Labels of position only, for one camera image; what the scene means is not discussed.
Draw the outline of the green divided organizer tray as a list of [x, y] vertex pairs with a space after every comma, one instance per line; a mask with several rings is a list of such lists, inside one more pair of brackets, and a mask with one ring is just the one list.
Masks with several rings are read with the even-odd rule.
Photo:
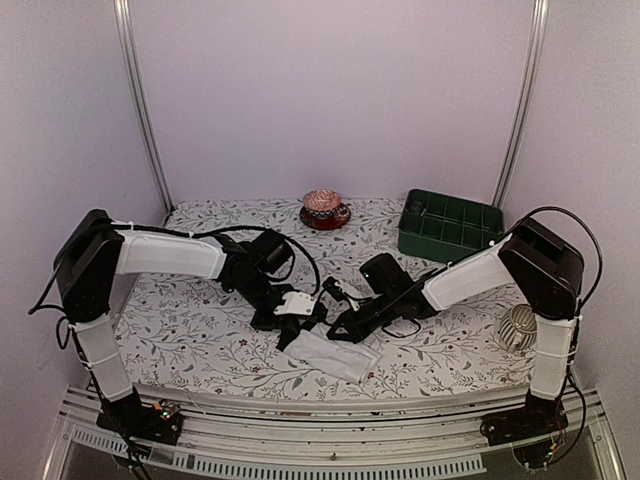
[[[409, 199], [425, 201], [422, 216], [406, 212]], [[448, 263], [486, 248], [503, 236], [504, 216], [491, 205], [421, 189], [407, 194], [398, 225], [398, 250]]]

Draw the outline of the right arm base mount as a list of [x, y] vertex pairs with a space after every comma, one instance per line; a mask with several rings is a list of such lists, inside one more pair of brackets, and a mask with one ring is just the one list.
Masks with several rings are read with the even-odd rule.
[[561, 396], [548, 400], [528, 391], [523, 406], [484, 415], [479, 431], [495, 446], [558, 432], [568, 425]]

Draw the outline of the white black-trimmed underwear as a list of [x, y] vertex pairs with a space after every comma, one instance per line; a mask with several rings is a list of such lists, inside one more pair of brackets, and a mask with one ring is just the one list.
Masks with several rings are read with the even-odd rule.
[[325, 374], [352, 384], [362, 383], [382, 355], [365, 345], [330, 340], [328, 333], [325, 324], [305, 323], [298, 333], [282, 331], [277, 349]]

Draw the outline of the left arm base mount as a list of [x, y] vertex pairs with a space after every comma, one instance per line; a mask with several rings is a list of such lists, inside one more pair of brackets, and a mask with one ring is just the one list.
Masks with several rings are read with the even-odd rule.
[[183, 422], [178, 404], [162, 399], [153, 405], [144, 405], [137, 390], [133, 389], [120, 400], [102, 400], [96, 425], [126, 438], [176, 446]]

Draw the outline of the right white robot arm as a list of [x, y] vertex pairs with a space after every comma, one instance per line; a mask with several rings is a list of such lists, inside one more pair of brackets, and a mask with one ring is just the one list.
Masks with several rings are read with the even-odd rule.
[[536, 399], [518, 412], [516, 422], [524, 435], [537, 436], [555, 420], [551, 401], [566, 385], [582, 311], [602, 278], [604, 263], [597, 266], [594, 282], [585, 288], [583, 255], [528, 213], [489, 246], [418, 279], [388, 253], [372, 257], [360, 273], [373, 297], [343, 311], [327, 336], [359, 343], [399, 318], [431, 318], [487, 291], [513, 286], [531, 308], [537, 334], [529, 386]]

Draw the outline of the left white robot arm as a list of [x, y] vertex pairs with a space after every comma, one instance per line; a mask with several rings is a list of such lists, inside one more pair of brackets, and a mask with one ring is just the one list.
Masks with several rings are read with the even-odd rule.
[[148, 426], [146, 408], [130, 395], [133, 384], [113, 333], [110, 315], [115, 277], [141, 273], [191, 276], [219, 281], [238, 292], [259, 319], [306, 313], [308, 296], [270, 279], [291, 255], [284, 237], [259, 228], [259, 237], [239, 243], [230, 228], [205, 233], [114, 222], [92, 210], [67, 240], [54, 262], [60, 311], [70, 325], [86, 368], [111, 403], [111, 419], [128, 434]]

